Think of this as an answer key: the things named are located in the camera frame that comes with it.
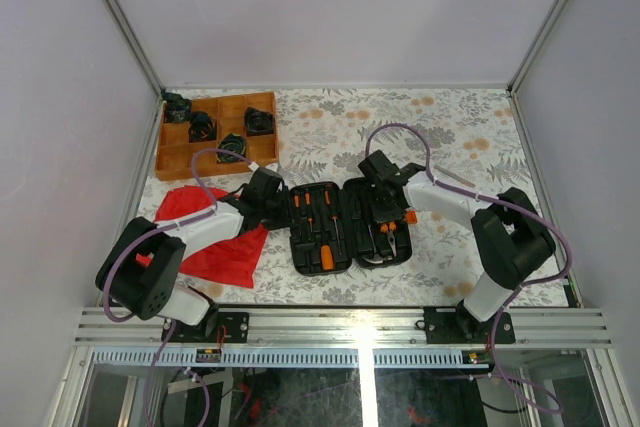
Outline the black plastic tool case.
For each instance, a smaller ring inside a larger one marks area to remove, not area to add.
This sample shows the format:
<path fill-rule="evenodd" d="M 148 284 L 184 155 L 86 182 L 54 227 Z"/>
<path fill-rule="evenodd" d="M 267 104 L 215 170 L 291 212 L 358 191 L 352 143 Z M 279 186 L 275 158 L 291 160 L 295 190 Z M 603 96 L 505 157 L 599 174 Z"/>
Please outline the black plastic tool case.
<path fill-rule="evenodd" d="M 332 187 L 332 200 L 338 211 L 338 227 L 342 243 L 342 253 L 338 252 L 333 221 L 329 215 L 324 198 L 326 185 Z M 309 235 L 309 224 L 306 217 L 304 192 L 308 189 L 311 193 L 313 210 L 315 214 L 314 235 Z M 297 193 L 300 199 L 301 221 L 296 225 L 293 218 L 293 194 Z M 397 256 L 389 262 L 379 266 L 366 263 L 363 256 L 372 253 L 371 241 L 367 231 L 367 225 L 372 226 L 377 249 L 382 256 L 391 255 L 388 241 L 384 233 L 380 231 L 380 224 L 374 221 L 370 207 L 372 189 L 369 182 L 363 178 L 352 178 L 343 185 L 334 182 L 316 182 L 294 187 L 290 190 L 290 248 L 292 261 L 297 273 L 306 276 L 324 276 L 332 273 L 346 272 L 352 264 L 357 264 L 365 269 L 377 269 L 395 266 L 408 261 L 413 248 L 409 231 L 409 224 L 405 218 L 394 221 Z M 324 271 L 321 267 L 320 249 L 322 245 L 331 247 L 334 258 L 334 269 Z"/>

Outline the black orange grip screwdriver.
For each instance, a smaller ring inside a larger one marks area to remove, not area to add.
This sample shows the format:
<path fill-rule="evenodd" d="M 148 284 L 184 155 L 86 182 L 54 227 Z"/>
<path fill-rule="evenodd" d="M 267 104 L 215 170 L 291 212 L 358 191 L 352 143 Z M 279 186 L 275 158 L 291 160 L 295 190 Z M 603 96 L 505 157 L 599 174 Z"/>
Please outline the black orange grip screwdriver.
<path fill-rule="evenodd" d="M 330 185 L 325 186 L 324 198 L 325 198 L 325 203 L 327 205 L 329 215 L 333 221 L 338 252 L 342 253 L 342 243 L 341 243 L 340 231 L 338 227 L 338 211 L 336 209 L 335 202 L 332 200 L 332 187 Z"/>

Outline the red cloth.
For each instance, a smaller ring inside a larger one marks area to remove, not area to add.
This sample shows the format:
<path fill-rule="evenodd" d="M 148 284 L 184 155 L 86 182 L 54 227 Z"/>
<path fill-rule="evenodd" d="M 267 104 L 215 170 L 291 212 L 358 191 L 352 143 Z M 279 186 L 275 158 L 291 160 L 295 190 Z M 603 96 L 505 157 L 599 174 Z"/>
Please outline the red cloth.
<path fill-rule="evenodd" d="M 210 205 L 209 197 L 200 187 L 179 187 L 165 195 L 154 220 L 173 220 Z M 267 229 L 260 225 L 234 239 L 218 242 L 184 259 L 180 272 L 220 284 L 253 288 L 253 274 L 267 236 Z"/>

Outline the large orange handle screwdriver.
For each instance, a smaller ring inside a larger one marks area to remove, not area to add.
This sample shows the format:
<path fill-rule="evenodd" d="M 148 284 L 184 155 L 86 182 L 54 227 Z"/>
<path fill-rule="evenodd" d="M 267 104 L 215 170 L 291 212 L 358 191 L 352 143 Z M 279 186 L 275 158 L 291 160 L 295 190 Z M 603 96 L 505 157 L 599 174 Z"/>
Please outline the large orange handle screwdriver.
<path fill-rule="evenodd" d="M 324 271 L 331 271 L 334 269 L 333 253 L 329 245 L 321 246 L 320 258 L 321 258 L 321 267 Z"/>

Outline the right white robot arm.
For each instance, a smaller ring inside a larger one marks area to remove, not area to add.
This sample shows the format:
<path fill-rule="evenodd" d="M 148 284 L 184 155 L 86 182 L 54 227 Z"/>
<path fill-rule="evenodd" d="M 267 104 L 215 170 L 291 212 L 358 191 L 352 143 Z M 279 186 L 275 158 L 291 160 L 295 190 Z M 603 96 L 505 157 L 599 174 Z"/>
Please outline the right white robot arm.
<path fill-rule="evenodd" d="M 484 272 L 456 307 L 456 329 L 467 341 L 488 334 L 499 308 L 555 254 L 548 226 L 517 188 L 483 200 L 437 180 L 424 166 L 409 163 L 400 168 L 380 150 L 366 156 L 358 168 L 373 189 L 376 221 L 423 210 L 439 213 L 472 232 Z"/>

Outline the thin screwdriver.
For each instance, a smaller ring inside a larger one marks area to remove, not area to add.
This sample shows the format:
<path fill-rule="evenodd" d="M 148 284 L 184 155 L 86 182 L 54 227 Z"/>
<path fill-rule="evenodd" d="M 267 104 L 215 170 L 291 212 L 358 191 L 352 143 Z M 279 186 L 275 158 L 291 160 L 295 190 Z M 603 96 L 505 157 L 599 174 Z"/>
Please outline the thin screwdriver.
<path fill-rule="evenodd" d="M 307 222 L 309 224 L 309 235 L 313 236 L 314 235 L 315 214 L 314 214 L 314 210 L 313 210 L 313 202 L 312 202 L 311 193 L 310 193 L 310 191 L 308 189 L 306 189 L 305 192 L 304 192 L 304 199 L 305 199 L 305 207 L 306 207 L 306 217 L 307 217 Z"/>

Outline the small hammer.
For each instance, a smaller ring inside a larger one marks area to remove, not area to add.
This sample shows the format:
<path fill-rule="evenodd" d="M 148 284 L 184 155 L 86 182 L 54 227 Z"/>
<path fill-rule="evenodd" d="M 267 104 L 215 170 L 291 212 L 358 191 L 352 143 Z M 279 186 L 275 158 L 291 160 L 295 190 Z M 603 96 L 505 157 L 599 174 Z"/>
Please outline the small hammer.
<path fill-rule="evenodd" d="M 372 253 L 370 255 L 367 256 L 363 256 L 363 260 L 370 264 L 370 265 L 374 265 L 374 266 L 379 266 L 385 263 L 389 263 L 391 262 L 394 257 L 391 255 L 388 256 L 382 256 L 378 249 L 377 249 L 377 245 L 376 245 L 376 241 L 373 235 L 373 230 L 372 230 L 372 226 L 370 224 L 367 225 L 367 231 L 369 234 L 369 238 L 371 241 L 371 248 L 372 248 Z"/>

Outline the small precision screwdriver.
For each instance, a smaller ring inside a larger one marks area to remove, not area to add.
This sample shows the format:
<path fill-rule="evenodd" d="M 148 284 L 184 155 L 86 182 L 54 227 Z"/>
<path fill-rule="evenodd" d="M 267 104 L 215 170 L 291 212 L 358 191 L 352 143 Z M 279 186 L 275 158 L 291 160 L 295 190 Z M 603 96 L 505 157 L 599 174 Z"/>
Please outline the small precision screwdriver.
<path fill-rule="evenodd" d="M 301 214 L 300 214 L 300 199 L 299 199 L 299 195 L 297 193 L 293 194 L 293 218 L 294 221 L 296 223 L 296 225 L 299 226 L 300 221 L 301 221 Z"/>

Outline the orange handle pliers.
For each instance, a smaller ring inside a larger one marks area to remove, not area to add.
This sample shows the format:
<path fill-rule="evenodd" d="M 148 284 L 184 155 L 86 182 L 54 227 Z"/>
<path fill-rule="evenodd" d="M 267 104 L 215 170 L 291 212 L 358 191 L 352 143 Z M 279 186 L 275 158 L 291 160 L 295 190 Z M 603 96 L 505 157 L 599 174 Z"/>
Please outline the orange handle pliers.
<path fill-rule="evenodd" d="M 394 221 L 380 224 L 380 231 L 385 234 L 393 257 L 397 256 L 397 246 L 396 246 L 396 238 L 395 238 L 396 229 L 397 229 L 397 226 Z"/>

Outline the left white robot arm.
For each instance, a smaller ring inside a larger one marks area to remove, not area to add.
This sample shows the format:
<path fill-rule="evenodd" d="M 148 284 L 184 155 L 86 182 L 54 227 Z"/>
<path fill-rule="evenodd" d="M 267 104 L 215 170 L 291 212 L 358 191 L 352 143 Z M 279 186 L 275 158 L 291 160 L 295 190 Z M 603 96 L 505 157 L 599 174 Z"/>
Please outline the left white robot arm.
<path fill-rule="evenodd" d="M 218 200 L 210 189 L 204 193 L 211 204 L 195 213 L 160 223 L 137 217 L 126 225 L 96 275 L 109 320 L 171 319 L 184 324 L 186 332 L 201 342 L 217 334 L 214 302 L 177 284 L 181 264 L 265 221 L 279 221 L 285 189 L 278 173 L 259 167 L 238 196 Z"/>

